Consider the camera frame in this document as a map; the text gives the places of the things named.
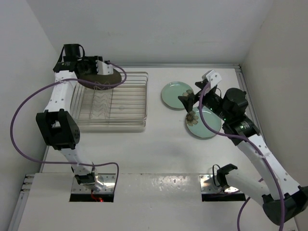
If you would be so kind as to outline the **brown ceramic plate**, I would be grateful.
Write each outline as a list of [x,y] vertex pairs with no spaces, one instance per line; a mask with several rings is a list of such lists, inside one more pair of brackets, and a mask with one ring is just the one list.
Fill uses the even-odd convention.
[[[98,83],[102,85],[114,85],[118,84],[122,81],[122,76],[121,74],[114,69],[114,72],[110,75],[94,75],[94,74],[83,74],[80,75],[79,79],[93,82],[93,83]],[[98,86],[93,86],[90,85],[89,83],[81,83],[82,86],[88,89],[92,90],[108,90],[112,89],[114,87],[98,87]]]

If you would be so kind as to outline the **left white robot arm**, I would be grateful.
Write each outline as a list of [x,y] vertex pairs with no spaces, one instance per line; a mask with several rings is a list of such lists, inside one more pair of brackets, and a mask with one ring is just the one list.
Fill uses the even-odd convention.
[[79,44],[65,44],[53,68],[55,86],[50,101],[36,122],[45,143],[59,151],[71,165],[77,183],[91,192],[105,188],[94,164],[79,148],[80,130],[70,114],[71,100],[78,79],[78,64],[85,52]]

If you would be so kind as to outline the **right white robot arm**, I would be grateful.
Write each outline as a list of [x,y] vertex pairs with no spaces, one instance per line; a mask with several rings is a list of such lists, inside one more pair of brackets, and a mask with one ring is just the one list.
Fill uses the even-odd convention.
[[190,118],[194,118],[193,106],[208,108],[223,121],[223,133],[244,153],[263,179],[260,183],[249,179],[233,164],[217,170],[215,181],[219,187],[235,187],[256,201],[270,221],[282,230],[286,221],[303,212],[308,206],[308,188],[300,186],[275,158],[265,144],[259,128],[245,114],[248,107],[246,92],[230,88],[224,97],[216,94],[207,80],[196,82],[200,91],[196,94],[181,95]]

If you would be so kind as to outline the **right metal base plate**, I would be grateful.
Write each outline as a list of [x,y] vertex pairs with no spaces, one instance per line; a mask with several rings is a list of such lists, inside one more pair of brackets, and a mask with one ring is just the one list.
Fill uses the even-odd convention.
[[240,192],[234,187],[220,187],[218,180],[216,179],[216,174],[200,174],[199,181],[201,186],[201,193],[203,194],[230,194]]

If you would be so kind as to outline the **metal base plate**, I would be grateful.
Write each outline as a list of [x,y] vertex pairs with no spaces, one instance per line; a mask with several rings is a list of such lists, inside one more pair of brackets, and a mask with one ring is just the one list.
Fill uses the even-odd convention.
[[216,174],[200,174],[199,181],[201,186],[201,193],[203,194],[230,194],[240,192],[234,187],[220,187],[218,180],[216,179]]
[[95,194],[108,194],[114,192],[116,174],[98,174],[98,180],[98,186],[91,188],[78,184],[77,180],[74,178],[71,187],[71,193],[90,194],[91,190],[93,190]]

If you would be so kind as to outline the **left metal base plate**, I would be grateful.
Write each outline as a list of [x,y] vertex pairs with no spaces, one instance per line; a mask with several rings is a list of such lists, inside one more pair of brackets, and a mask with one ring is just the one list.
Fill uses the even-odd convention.
[[71,187],[71,193],[90,194],[91,190],[93,190],[95,194],[108,194],[114,192],[116,174],[98,174],[98,180],[98,186],[91,188],[78,184],[77,180],[74,178]]

